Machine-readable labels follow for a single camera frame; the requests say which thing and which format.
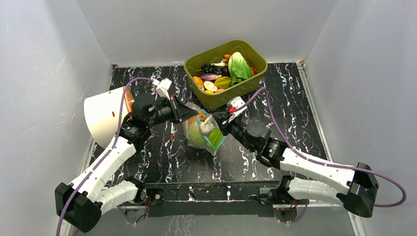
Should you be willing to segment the green toy cabbage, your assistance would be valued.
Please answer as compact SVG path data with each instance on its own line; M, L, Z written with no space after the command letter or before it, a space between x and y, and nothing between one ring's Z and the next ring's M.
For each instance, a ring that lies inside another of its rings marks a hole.
M188 126L188 140L190 146L196 149L203 149L207 147L207 141L200 132L197 122L193 122Z

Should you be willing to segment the white toy mushroom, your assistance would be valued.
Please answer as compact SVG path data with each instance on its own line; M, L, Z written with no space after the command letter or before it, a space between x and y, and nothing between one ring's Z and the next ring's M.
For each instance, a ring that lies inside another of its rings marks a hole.
M199 126L199 130L204 136L208 136L214 129L214 124L207 120Z

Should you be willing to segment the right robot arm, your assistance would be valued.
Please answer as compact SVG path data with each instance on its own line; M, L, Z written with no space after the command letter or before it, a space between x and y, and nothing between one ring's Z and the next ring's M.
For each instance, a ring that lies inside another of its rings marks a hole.
M212 117L223 134L232 135L248 151L254 152L264 166L308 178L284 177L276 189L280 202L311 199L341 205L361 217L372 216L379 184L368 165L337 165L297 151L272 137L271 130L258 119L245 124L227 112L216 112Z

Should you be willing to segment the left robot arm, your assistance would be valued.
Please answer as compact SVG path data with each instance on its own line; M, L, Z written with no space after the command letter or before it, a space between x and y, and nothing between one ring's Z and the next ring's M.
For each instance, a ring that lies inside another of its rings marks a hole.
M60 183L55 189L56 211L60 235L63 221L81 232L89 232L101 216L126 202L144 204L148 197L146 185L128 177L119 184L104 189L114 172L136 152L144 148L151 135L151 128L171 121L181 123L197 116L195 109L170 95L148 104L132 103L132 111L124 116L121 126L109 146L81 175L69 184Z

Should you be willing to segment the toy pineapple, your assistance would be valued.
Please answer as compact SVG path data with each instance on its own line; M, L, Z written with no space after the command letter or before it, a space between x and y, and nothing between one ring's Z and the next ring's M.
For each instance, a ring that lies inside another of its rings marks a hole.
M195 120L197 124L204 123L206 118L207 118L207 113L205 111L197 110L197 115L195 116Z

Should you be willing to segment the clear zip top bag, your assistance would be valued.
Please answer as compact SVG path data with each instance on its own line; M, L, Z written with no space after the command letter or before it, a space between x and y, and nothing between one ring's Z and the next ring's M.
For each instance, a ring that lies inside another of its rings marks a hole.
M211 114L194 103L187 102L185 105L197 112L196 116L182 123L187 144L195 149L205 149L216 156L226 136Z

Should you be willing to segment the green toy star fruit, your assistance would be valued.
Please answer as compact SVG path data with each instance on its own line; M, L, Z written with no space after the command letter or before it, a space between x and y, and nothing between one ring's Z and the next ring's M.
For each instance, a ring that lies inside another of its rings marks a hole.
M208 136L208 140L214 149L218 149L218 147L223 142L223 134L220 129L214 129Z

